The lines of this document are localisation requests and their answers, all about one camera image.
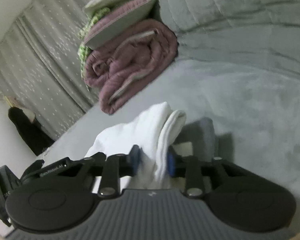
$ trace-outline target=white towel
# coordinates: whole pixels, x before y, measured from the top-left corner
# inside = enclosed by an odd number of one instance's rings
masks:
[[[128,154],[134,144],[142,148],[144,155],[138,174],[133,178],[121,178],[121,189],[170,188],[170,178],[166,172],[166,156],[183,125],[186,114],[181,110],[172,111],[167,102],[153,105],[143,111],[130,123],[121,123],[103,130],[89,149],[86,157],[97,152],[107,156],[118,153]],[[97,179],[93,192],[98,192]]]

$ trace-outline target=black cloth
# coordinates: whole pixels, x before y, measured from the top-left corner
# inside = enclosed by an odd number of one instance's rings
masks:
[[[21,138],[36,156],[54,143],[54,140],[38,127],[39,122],[35,121],[34,123],[31,123],[21,109],[11,107],[8,111],[8,117],[16,126]]]

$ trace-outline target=white curtain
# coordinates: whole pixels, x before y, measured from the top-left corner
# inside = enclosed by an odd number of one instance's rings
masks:
[[[36,113],[60,137],[94,103],[80,78],[78,31],[89,0],[34,0],[0,43],[0,89]]]

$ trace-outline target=gray blanket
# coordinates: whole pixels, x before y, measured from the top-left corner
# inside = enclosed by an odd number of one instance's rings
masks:
[[[159,0],[179,56],[113,116],[94,106],[47,153],[84,157],[103,129],[167,101],[214,122],[219,154],[285,186],[300,231],[300,0]]]

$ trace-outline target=purple quilt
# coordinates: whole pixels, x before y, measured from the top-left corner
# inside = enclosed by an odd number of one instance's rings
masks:
[[[84,82],[100,89],[101,110],[113,114],[172,62],[177,38],[164,24],[146,19],[94,50]]]

